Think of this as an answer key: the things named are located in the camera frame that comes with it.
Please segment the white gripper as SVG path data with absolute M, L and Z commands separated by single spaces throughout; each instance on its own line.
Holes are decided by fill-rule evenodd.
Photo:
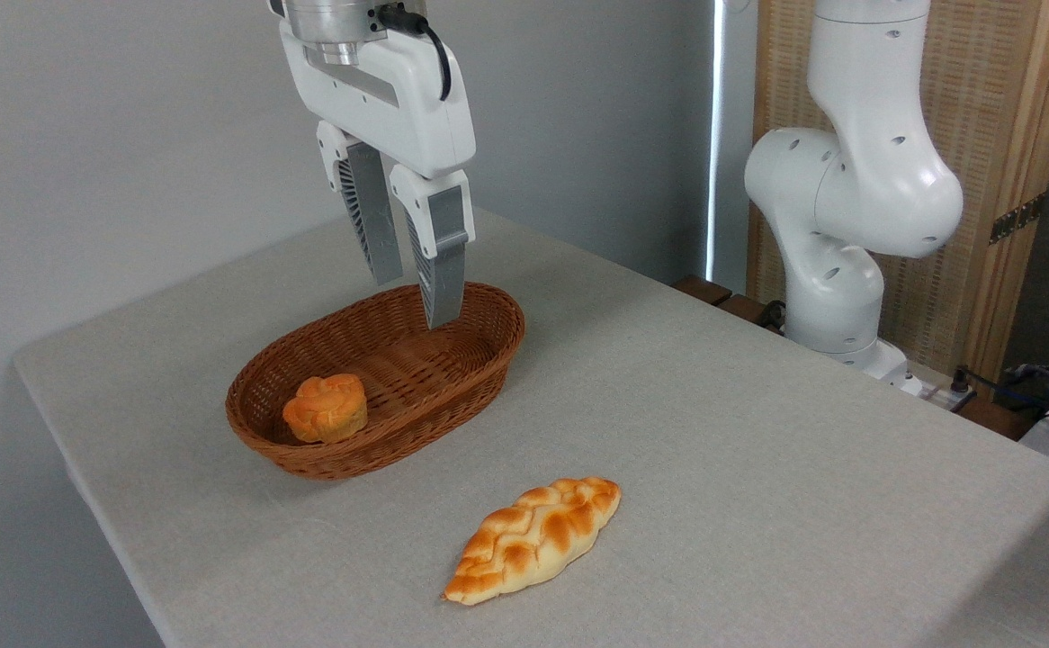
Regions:
M 328 185 L 343 197 L 376 283 L 404 274 L 383 152 L 405 165 L 392 168 L 390 181 L 406 213 L 427 327 L 458 319 L 464 246 L 476 239 L 470 180 L 458 169 L 474 157 L 476 142 L 455 55 L 446 52 L 452 83 L 442 100 L 429 40 L 390 33 L 365 42 L 355 66 L 311 65 L 290 24 L 279 23 L 279 33 L 302 102 L 323 120 L 318 144 Z

